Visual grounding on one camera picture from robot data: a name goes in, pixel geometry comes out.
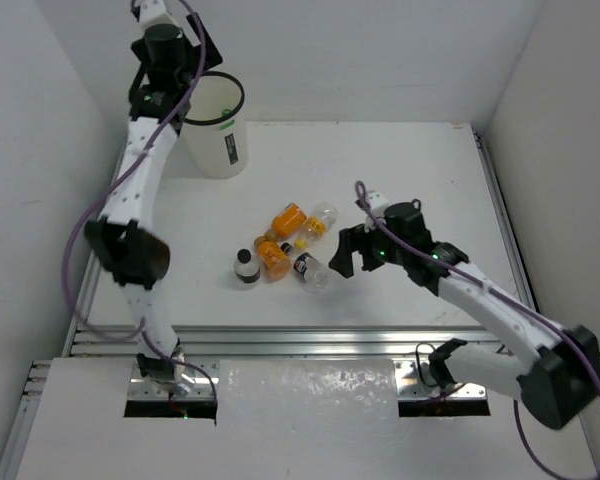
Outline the orange juice bottle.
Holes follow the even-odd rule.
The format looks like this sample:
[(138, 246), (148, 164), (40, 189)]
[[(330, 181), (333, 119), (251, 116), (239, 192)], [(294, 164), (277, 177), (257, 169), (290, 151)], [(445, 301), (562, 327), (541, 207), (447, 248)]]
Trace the orange juice bottle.
[(254, 248), (269, 281), (279, 281), (291, 270), (289, 258), (274, 241), (259, 236), (254, 240)]
[(292, 237), (306, 222), (306, 213), (294, 202), (285, 206), (271, 221), (264, 236), (274, 242)]

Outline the clear bottle yellow label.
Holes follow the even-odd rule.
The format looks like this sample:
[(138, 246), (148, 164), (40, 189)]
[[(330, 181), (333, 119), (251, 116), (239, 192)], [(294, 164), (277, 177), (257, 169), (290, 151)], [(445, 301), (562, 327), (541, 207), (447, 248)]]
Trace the clear bottle yellow label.
[(334, 226), (339, 216), (339, 211), (329, 202), (316, 205), (296, 236), (293, 246), (300, 250), (307, 250)]

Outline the clear bottle blue label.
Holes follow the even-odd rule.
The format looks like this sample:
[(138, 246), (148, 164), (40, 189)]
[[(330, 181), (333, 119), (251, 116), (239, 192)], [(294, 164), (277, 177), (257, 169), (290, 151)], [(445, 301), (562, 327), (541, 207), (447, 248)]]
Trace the clear bottle blue label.
[(329, 272), (323, 263), (306, 250), (292, 246), (288, 242), (281, 244), (283, 253), (291, 261), (292, 270), (311, 291), (322, 291), (329, 283)]

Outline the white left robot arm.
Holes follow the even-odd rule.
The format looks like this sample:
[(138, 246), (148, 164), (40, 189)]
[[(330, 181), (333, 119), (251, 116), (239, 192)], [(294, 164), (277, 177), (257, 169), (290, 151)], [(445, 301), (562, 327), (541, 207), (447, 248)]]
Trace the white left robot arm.
[(131, 11), (142, 36), (132, 46), (140, 66), (129, 92), (121, 171), (97, 217), (86, 222), (84, 235), (129, 307), (140, 375), (173, 397), (188, 392), (197, 370), (186, 364), (168, 318), (162, 281), (171, 255), (154, 231), (154, 204), (166, 160), (207, 68), (207, 37), (199, 17), (190, 13), (187, 20), (199, 40), (193, 45), (164, 1), (135, 1)]

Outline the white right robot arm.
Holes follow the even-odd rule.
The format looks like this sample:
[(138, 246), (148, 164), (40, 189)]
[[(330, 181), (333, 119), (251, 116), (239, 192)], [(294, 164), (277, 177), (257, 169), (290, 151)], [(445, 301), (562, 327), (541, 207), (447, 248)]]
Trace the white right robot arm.
[(475, 383), (522, 403), (542, 425), (560, 430), (600, 397), (600, 351), (587, 328), (572, 329), (530, 310), (492, 283), (451, 243), (433, 240), (421, 203), (390, 203), (356, 182), (356, 203), (367, 217), (339, 233), (330, 269), (354, 274), (353, 256), (372, 272), (391, 264), (417, 286), (459, 308), (510, 351), (502, 357), (466, 340), (452, 338), (433, 349), (421, 380), (449, 390)]

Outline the clear bottle black label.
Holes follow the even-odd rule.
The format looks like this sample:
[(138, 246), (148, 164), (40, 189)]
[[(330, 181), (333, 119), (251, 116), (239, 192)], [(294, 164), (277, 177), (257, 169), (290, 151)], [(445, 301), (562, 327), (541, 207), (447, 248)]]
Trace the clear bottle black label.
[(260, 280), (260, 264), (248, 249), (240, 249), (236, 253), (233, 270), (237, 279), (245, 285), (253, 285)]

